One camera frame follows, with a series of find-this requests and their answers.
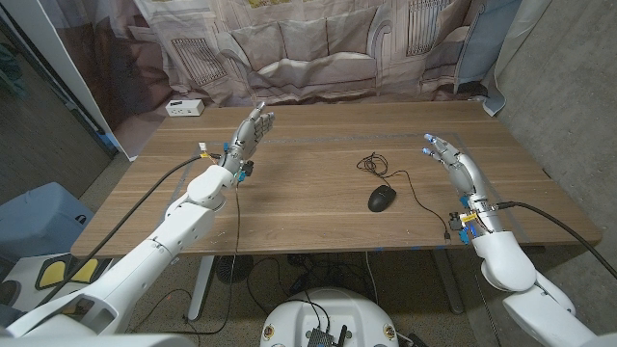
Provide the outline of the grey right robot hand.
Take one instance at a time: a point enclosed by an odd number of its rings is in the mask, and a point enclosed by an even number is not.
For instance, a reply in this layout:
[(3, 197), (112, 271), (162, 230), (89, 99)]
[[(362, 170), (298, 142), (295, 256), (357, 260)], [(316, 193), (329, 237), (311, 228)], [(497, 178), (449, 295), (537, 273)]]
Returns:
[(438, 136), (425, 134), (424, 138), (433, 149), (425, 148), (423, 152), (443, 164), (457, 194), (466, 202), (469, 212), (476, 215), (479, 234), (504, 231), (498, 215), (488, 202), (482, 174), (471, 158)]

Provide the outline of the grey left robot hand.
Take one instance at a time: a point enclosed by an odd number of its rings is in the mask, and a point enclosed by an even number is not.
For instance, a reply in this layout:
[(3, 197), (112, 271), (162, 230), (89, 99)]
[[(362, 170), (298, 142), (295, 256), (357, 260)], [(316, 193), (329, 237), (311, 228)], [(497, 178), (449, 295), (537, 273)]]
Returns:
[(232, 135), (228, 150), (219, 160), (219, 166), (235, 174), (253, 156), (258, 143), (273, 128), (275, 120), (273, 112), (263, 112), (265, 106), (264, 102), (259, 102), (240, 123)]

